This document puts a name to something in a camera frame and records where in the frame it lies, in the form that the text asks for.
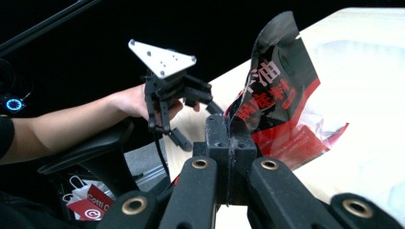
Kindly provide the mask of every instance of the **black metal frame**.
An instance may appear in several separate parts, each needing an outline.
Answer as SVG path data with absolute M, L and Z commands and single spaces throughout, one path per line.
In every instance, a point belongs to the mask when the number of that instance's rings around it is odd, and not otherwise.
M 97 228 L 215 228 L 223 204 L 247 206 L 252 228 L 402 228 L 375 204 L 340 194 L 330 205 L 315 198 L 280 160 L 257 156 L 242 121 L 206 120 L 177 183 L 160 195 L 119 197 Z

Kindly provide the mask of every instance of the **black bracket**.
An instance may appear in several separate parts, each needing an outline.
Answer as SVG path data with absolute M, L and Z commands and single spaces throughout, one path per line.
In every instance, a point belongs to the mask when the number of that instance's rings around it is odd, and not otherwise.
M 314 197 L 282 161 L 257 156 L 242 121 L 206 120 L 206 142 L 194 143 L 177 183 L 161 195 L 119 197 L 97 228 L 215 228 L 223 204 L 247 206 L 252 228 L 402 228 L 371 201 L 339 194 Z
M 175 73 L 167 78 L 159 78 L 154 73 L 145 76 L 145 101 L 148 109 L 148 127 L 152 133 L 168 135 L 177 146 L 187 152 L 192 150 L 190 141 L 177 129 L 170 127 L 169 108 L 175 99 L 183 99 L 186 106 L 194 107 L 197 103 L 207 105 L 211 114 L 223 114 L 223 110 L 213 101 L 211 85 L 186 74 Z M 155 111 L 161 114 L 161 126 L 158 126 Z

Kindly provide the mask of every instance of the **white metal plate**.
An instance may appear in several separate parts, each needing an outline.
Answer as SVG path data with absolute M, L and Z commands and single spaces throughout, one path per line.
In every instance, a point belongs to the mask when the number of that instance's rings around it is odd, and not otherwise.
M 130 40 L 129 49 L 159 78 L 166 78 L 196 64 L 194 55 L 186 55 L 167 49 Z

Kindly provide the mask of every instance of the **chair armrest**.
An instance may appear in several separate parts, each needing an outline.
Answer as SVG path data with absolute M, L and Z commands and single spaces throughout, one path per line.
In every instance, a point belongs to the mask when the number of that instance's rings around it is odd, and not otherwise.
M 115 126 L 89 138 L 60 155 L 53 156 L 51 162 L 38 169 L 39 174 L 51 174 L 80 162 L 112 152 L 122 151 L 122 146 L 134 130 L 131 119 L 124 119 Z

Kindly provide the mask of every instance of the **blue led light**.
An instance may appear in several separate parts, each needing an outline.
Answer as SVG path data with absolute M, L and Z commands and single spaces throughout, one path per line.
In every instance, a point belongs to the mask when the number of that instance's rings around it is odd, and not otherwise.
M 6 107 L 12 112 L 18 112 L 24 107 L 24 103 L 18 99 L 12 98 L 6 102 Z

